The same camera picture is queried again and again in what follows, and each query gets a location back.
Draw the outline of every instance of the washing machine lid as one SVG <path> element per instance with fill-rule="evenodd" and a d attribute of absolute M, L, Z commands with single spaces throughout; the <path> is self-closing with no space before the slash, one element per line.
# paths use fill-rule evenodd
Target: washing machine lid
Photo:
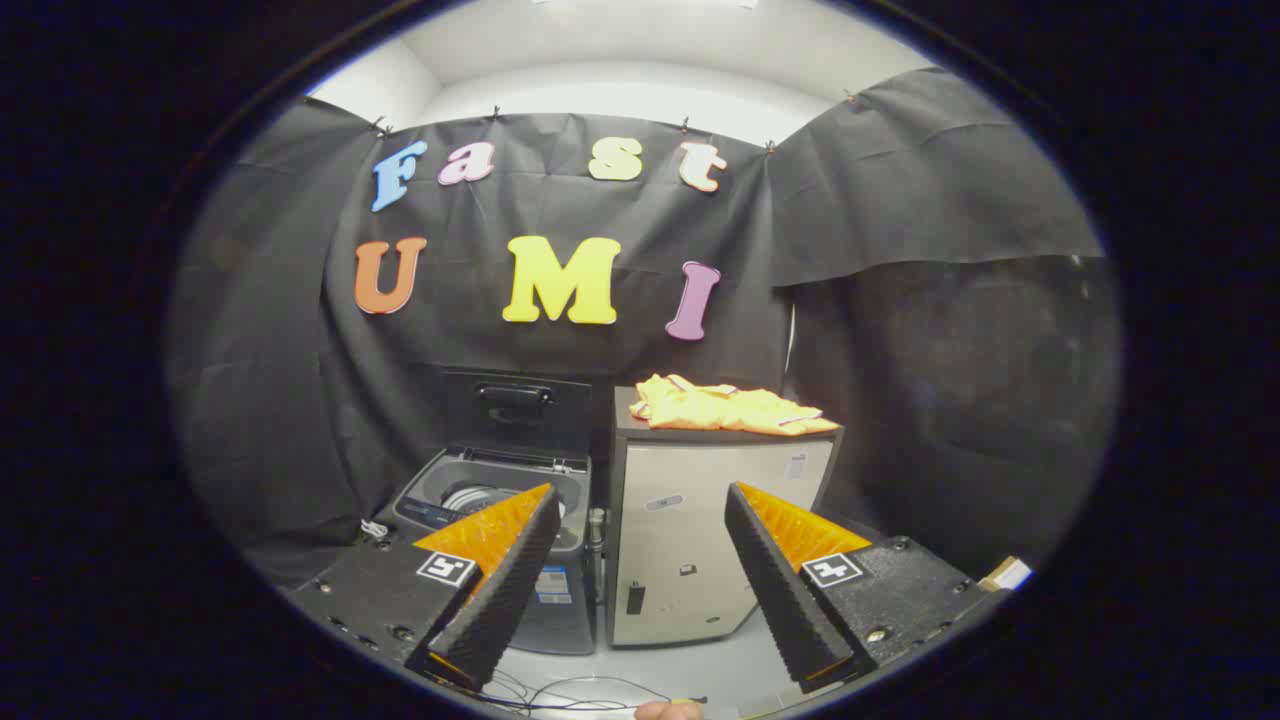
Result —
<path fill-rule="evenodd" d="M 591 386 L 447 370 L 451 445 L 543 457 L 585 459 Z"/>

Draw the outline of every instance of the white power cord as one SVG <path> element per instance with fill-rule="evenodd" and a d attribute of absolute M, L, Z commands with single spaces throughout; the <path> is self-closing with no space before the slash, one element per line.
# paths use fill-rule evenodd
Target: white power cord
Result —
<path fill-rule="evenodd" d="M 360 529 L 365 530 L 366 533 L 369 533 L 369 534 L 371 534 L 371 536 L 374 536 L 375 538 L 379 538 L 379 539 L 387 537 L 387 525 L 379 525 L 378 523 L 374 523 L 372 520 L 361 520 L 360 521 Z"/>

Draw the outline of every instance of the yellow cloth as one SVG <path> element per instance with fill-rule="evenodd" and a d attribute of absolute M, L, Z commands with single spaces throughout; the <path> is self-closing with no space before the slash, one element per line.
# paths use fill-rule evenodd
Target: yellow cloth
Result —
<path fill-rule="evenodd" d="M 695 386 L 680 375 L 654 375 L 636 383 L 639 402 L 631 415 L 650 428 L 745 430 L 769 436 L 803 436 L 833 430 L 822 410 L 804 407 L 767 389 Z"/>

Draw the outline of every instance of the black fabric backdrop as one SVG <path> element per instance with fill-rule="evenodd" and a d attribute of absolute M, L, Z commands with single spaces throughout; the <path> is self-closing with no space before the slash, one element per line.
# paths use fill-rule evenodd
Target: black fabric backdrop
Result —
<path fill-rule="evenodd" d="M 607 136 L 641 142 L 639 178 L 588 174 L 591 145 Z M 407 193 L 372 213 L 372 165 L 417 140 L 428 150 Z M 494 172 L 440 186 L 448 152 L 476 141 L 494 143 Z M 716 193 L 678 178 L 684 141 L 710 142 L 728 161 L 713 170 Z M 545 236 L 561 263 L 588 237 L 616 240 L 617 323 L 506 323 L 507 242 L 521 234 Z M 411 236 L 428 247 L 408 304 L 364 314 L 355 249 L 393 246 L 380 268 L 387 290 L 394 243 Z M 1025 135 L 941 72 L 864 91 L 773 154 L 582 115 L 476 118 L 378 137 L 308 100 L 246 152 L 191 242 L 170 386 L 192 474 L 215 523 L 283 583 L 321 569 L 358 519 L 448 441 L 442 368 L 591 382 L 600 464 L 614 384 L 650 373 L 785 383 L 850 425 L 828 505 L 916 534 L 975 574 L 1004 552 L 1036 560 L 1047 551 L 1100 447 L 1079 428 L 1103 425 L 1108 411 L 1092 401 L 1068 413 L 1065 398 L 1030 392 L 1070 378 L 1075 389 L 1064 393 L 1075 397 L 1085 377 L 1107 397 L 1093 368 L 1115 345 L 1080 345 L 1093 320 L 1076 322 L 1114 311 L 1105 261 L 1062 258 L 1101 255 L 1085 215 Z M 1012 258 L 1024 260 L 992 263 Z M 687 260 L 722 273 L 707 337 L 692 343 L 664 332 Z M 1055 284 L 1062 268 L 1091 269 L 1088 310 L 1068 300 L 1079 293 L 1074 279 Z M 1032 356 L 1074 360 L 1070 372 L 1033 370 Z M 1019 429 L 1038 439 L 1061 418 L 1068 424 L 1044 442 L 1065 460 L 1018 455 L 1029 447 L 1011 439 Z M 955 441 L 960 430 L 974 437 Z"/>

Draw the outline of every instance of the yellow letter m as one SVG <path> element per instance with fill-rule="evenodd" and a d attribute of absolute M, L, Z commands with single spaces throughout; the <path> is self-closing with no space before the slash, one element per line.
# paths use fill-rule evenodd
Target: yellow letter m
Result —
<path fill-rule="evenodd" d="M 607 237 L 584 240 L 563 268 L 545 237 L 521 236 L 508 242 L 507 249 L 516 256 L 516 273 L 511 283 L 511 305 L 502 309 L 503 320 L 536 320 L 535 290 L 552 320 L 559 319 L 575 291 L 577 296 L 568 309 L 570 322 L 609 325 L 618 319 L 618 313 L 609 305 L 613 258 L 622 250 L 616 241 Z"/>

